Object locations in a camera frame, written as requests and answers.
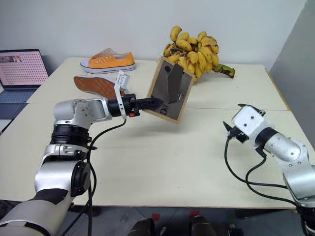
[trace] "laptop screen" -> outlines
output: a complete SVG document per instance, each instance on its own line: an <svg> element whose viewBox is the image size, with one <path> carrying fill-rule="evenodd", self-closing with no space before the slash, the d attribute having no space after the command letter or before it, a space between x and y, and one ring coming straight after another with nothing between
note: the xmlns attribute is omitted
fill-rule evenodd
<svg viewBox="0 0 315 236"><path fill-rule="evenodd" d="M0 51L0 81L3 88L36 88L48 79L38 49Z"/></svg>

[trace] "orange sneaker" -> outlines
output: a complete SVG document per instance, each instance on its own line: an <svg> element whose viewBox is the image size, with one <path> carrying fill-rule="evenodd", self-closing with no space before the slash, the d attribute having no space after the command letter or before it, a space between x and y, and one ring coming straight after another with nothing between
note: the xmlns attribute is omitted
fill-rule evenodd
<svg viewBox="0 0 315 236"><path fill-rule="evenodd" d="M83 70L92 74L105 74L120 70L130 71L136 68L131 52L118 54L110 48L106 48L90 59L84 59L80 65Z"/></svg>

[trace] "white shoe sole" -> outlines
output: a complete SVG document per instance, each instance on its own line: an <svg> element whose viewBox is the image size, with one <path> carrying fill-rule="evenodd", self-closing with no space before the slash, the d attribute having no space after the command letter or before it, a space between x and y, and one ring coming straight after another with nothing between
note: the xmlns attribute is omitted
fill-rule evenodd
<svg viewBox="0 0 315 236"><path fill-rule="evenodd" d="M106 73L118 72L120 70L122 70L122 71L134 70L136 68L136 63L134 63L132 65L127 65L127 66L95 69L95 68L90 68L89 67L89 59L85 59L85 60L80 62L80 66L84 71L91 73L91 74L106 74Z"/></svg>

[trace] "floor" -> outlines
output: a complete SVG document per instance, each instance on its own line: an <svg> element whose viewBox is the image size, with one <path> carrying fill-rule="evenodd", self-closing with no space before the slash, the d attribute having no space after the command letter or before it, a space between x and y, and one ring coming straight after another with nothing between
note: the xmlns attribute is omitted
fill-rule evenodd
<svg viewBox="0 0 315 236"><path fill-rule="evenodd" d="M251 216L240 220L237 210L222 208L181 208L181 207L102 207L101 214L93 218L94 236L127 236L132 226L143 218L153 218L157 235L163 227L163 236L188 236L190 218L200 214L209 220L218 236L228 236L231 226L241 228L245 236L303 236L299 214L292 210L277 211L269 214ZM76 216L69 212L61 231ZM87 216L68 232L68 236L87 235Z"/></svg>

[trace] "bunch of bananas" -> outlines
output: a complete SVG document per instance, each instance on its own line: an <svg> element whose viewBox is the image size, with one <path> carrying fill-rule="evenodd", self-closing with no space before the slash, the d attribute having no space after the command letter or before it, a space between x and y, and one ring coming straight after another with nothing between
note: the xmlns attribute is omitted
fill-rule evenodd
<svg viewBox="0 0 315 236"><path fill-rule="evenodd" d="M215 38L207 36L205 31L197 38L190 37L188 32L182 32L182 28L174 26L171 31L173 43L166 45L163 55L171 62L177 63L184 70L195 75L197 82L204 72L223 73L230 78L235 75L235 70L219 64L219 47Z"/></svg>

